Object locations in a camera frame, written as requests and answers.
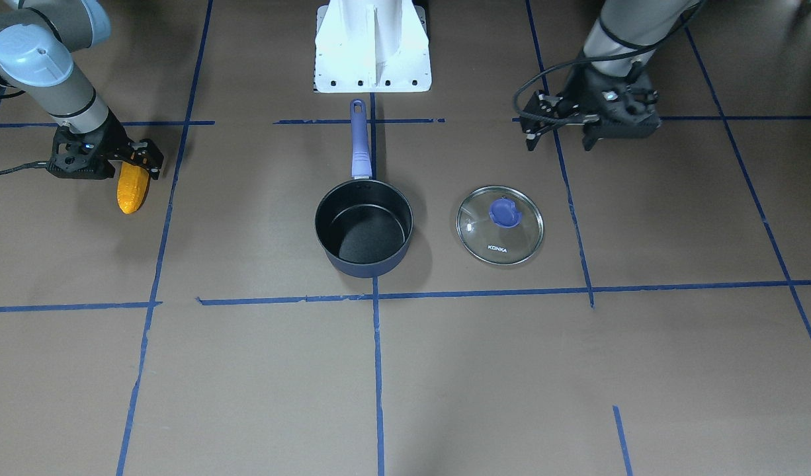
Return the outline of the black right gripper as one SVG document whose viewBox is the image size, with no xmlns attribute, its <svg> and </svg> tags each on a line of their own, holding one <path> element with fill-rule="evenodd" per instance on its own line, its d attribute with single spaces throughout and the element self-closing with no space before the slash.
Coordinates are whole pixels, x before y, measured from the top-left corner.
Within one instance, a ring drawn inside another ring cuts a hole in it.
<svg viewBox="0 0 811 476">
<path fill-rule="evenodd" d="M 148 172 L 151 180 L 157 180 L 163 170 L 164 154 L 151 139 L 133 141 L 128 137 L 118 118 L 109 112 L 101 127 L 101 157 L 107 161 L 121 160 Z"/>
</svg>

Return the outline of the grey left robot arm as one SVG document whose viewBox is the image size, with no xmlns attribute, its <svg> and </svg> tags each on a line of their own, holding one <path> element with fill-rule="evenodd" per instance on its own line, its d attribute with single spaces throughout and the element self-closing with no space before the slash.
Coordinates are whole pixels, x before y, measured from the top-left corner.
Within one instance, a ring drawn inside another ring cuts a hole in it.
<svg viewBox="0 0 811 476">
<path fill-rule="evenodd" d="M 686 27 L 702 1 L 607 1 L 579 54 L 554 64 L 513 95 L 527 149 L 566 126 L 583 130 L 583 147 L 600 139 L 648 138 L 662 125 L 650 58 Z"/>
</svg>

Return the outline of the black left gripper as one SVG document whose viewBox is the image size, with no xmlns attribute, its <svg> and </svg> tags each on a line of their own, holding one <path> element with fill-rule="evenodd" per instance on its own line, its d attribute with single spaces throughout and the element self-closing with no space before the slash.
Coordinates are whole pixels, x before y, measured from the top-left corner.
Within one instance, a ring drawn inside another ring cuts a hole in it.
<svg viewBox="0 0 811 476">
<path fill-rule="evenodd" d="M 583 127 L 583 148 L 592 151 L 604 132 L 601 126 L 587 126 L 598 122 L 598 114 L 584 112 L 578 104 L 563 97 L 550 96 L 536 90 L 524 106 L 521 129 L 525 131 L 527 151 L 538 145 L 539 130 L 555 130 L 563 126 Z"/>
</svg>

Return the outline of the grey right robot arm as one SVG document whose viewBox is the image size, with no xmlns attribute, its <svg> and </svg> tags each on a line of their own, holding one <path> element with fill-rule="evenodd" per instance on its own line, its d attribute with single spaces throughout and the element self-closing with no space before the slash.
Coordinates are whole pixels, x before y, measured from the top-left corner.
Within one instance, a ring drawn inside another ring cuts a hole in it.
<svg viewBox="0 0 811 476">
<path fill-rule="evenodd" d="M 106 180 L 114 161 L 157 180 L 163 154 L 151 139 L 128 137 L 114 112 L 73 58 L 109 39 L 111 21 L 97 1 L 11 1 L 0 13 L 0 88 L 34 99 L 56 123 L 48 160 L 63 179 Z"/>
</svg>

